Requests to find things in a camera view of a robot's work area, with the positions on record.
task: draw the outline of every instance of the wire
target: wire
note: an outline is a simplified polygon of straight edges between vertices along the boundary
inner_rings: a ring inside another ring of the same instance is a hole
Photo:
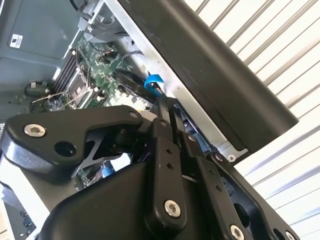
[[[75,1],[74,0],[69,0],[69,1],[71,3],[72,7],[74,8],[74,10],[76,10],[78,12],[79,8],[77,7]]]
[[[143,55],[143,56],[144,56],[144,54],[142,53],[142,51],[132,51],[132,52],[128,52],[127,54],[123,55],[122,60],[121,60],[121,63],[122,63],[122,66],[123,66],[125,69],[130,70],[130,69],[128,68],[128,66],[125,64],[126,58],[129,57],[129,56],[135,55],[135,54],[137,54],[137,55]]]
[[[59,108],[57,109],[57,111],[60,110],[60,109],[63,109],[64,107],[68,106],[69,104],[73,103],[75,100],[77,100],[78,98],[80,98],[81,96],[87,94],[87,93],[90,92],[90,91],[91,91],[91,90],[87,90],[87,91],[81,93],[79,96],[77,96],[77,97],[75,97],[74,99],[72,99],[71,101],[67,102],[65,105],[59,107]]]
[[[34,104],[34,103],[36,103],[36,102],[39,102],[39,101],[41,101],[41,100],[51,99],[51,98],[54,97],[54,96],[62,95],[62,94],[65,94],[65,93],[66,93],[65,91],[62,91],[62,92],[58,92],[58,93],[56,93],[56,94],[48,95],[48,96],[39,98],[39,99],[37,99],[37,100],[34,100],[34,101],[32,102],[32,104]]]
[[[92,42],[89,42],[89,44],[90,44],[90,46],[91,46],[94,50],[96,50],[96,51],[98,51],[98,52],[100,52],[100,53],[105,53],[105,52],[108,52],[108,51],[109,51],[109,50],[100,50],[100,49],[96,48],[96,47],[92,44]]]

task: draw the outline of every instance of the label sticker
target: label sticker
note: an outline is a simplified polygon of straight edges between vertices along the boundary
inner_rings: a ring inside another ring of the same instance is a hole
[[[24,38],[24,36],[22,36],[22,35],[13,34],[12,38],[11,38],[11,42],[10,42],[10,47],[19,49],[23,38]]]

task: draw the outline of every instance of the blue pull tab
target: blue pull tab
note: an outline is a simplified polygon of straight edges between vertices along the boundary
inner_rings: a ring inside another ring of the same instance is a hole
[[[158,74],[153,74],[147,77],[147,79],[144,82],[144,88],[147,89],[148,91],[154,93],[155,95],[157,95],[158,97],[161,97],[161,93],[159,91],[157,91],[156,89],[154,89],[152,87],[153,83],[163,83],[164,81],[162,80],[162,78],[158,75]]]

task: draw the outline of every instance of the screw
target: screw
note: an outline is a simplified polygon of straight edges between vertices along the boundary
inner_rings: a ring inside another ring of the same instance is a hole
[[[292,234],[291,234],[290,232],[286,231],[285,234],[287,235],[287,237],[288,237],[290,240],[296,240],[296,239],[294,238],[294,236],[292,236]]]
[[[169,216],[175,219],[180,217],[181,215],[180,207],[175,201],[172,201],[172,200],[165,201],[164,209],[169,214]]]
[[[223,158],[221,157],[221,155],[219,153],[214,154],[214,156],[218,161],[220,161],[220,162],[223,161]]]
[[[228,160],[229,160],[230,163],[233,163],[236,160],[236,156],[231,154],[231,155],[228,156]]]
[[[222,188],[219,185],[216,185],[215,188],[219,191],[222,192]]]
[[[138,115],[134,112],[130,112],[130,116],[137,119],[138,118]]]
[[[190,139],[192,142],[195,142],[195,141],[196,141],[195,137],[194,137],[194,136],[191,136],[191,135],[189,135],[189,139]]]
[[[230,231],[232,233],[232,236],[234,236],[234,238],[236,240],[245,240],[245,236],[244,236],[243,232],[236,225],[231,225]]]
[[[161,125],[164,126],[164,127],[168,126],[164,121],[160,121],[160,123],[161,123]]]
[[[24,133],[33,138],[42,138],[46,134],[46,129],[38,124],[29,124],[24,127]]]

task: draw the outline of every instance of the motherboard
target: motherboard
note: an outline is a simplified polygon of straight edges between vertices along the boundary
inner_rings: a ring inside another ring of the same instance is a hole
[[[136,110],[152,106],[150,102],[123,90],[115,77],[116,69],[126,69],[123,55],[112,42],[91,43],[79,34],[72,44],[66,63],[57,78],[50,101],[51,111],[83,109],[126,104]]]

